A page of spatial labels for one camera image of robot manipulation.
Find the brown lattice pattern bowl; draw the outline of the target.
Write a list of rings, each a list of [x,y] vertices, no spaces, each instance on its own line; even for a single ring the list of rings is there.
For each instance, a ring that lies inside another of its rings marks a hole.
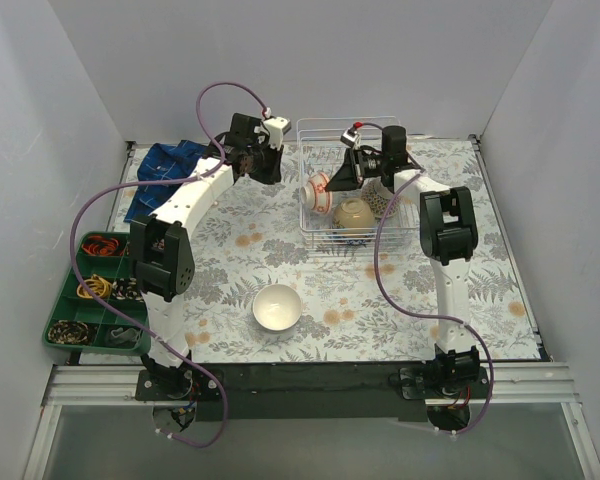
[[[388,211],[388,218],[398,213],[398,202],[389,207],[392,197],[393,193],[382,184],[379,178],[370,180],[361,190],[361,199],[370,207],[376,219],[381,219],[386,211]]]

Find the plain white bowl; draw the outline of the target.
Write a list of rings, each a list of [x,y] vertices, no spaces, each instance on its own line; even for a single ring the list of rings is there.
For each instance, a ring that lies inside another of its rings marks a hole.
[[[302,301],[291,287],[272,284],[261,289],[252,303],[256,322],[263,328],[281,332],[293,327],[302,315]]]
[[[349,238],[361,238],[370,234],[375,217],[367,202],[359,197],[343,200],[335,209],[332,228],[337,234]]]

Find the red floral pattern bowl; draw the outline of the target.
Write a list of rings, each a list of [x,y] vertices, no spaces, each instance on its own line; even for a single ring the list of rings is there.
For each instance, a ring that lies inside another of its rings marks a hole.
[[[327,215],[333,206],[333,194],[326,189],[329,176],[322,171],[313,174],[300,188],[300,199],[309,211]]]

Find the blue zigzag pattern bowl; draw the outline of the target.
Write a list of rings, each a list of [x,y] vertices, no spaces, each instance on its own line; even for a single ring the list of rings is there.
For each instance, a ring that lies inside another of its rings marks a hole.
[[[336,234],[331,233],[329,235],[329,239],[335,245],[342,245],[347,247],[358,247],[367,245],[370,241],[369,237],[366,235],[356,236],[356,235],[344,235],[344,234]]]

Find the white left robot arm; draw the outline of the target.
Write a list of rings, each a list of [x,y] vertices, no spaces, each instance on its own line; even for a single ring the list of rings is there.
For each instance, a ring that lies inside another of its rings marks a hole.
[[[184,292],[195,272],[190,236],[240,177],[266,185],[281,181],[283,139],[290,129],[283,117],[234,114],[229,130],[206,147],[187,181],[150,215],[131,221],[133,277],[155,333],[149,358],[166,367],[158,387],[170,399],[185,398],[193,386],[191,373],[180,367],[190,353],[184,326]]]

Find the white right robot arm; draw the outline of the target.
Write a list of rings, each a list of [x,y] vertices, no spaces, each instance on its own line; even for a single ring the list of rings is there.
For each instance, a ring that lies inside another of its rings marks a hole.
[[[467,280],[479,240],[471,192],[430,178],[407,151],[403,126],[382,127],[379,148],[363,145],[359,130],[370,125],[356,122],[343,132],[344,160],[326,189],[357,190],[365,180],[378,178],[392,193],[392,204],[404,197],[417,207],[420,245],[436,286],[435,345],[444,354],[469,352],[477,335],[470,329]]]

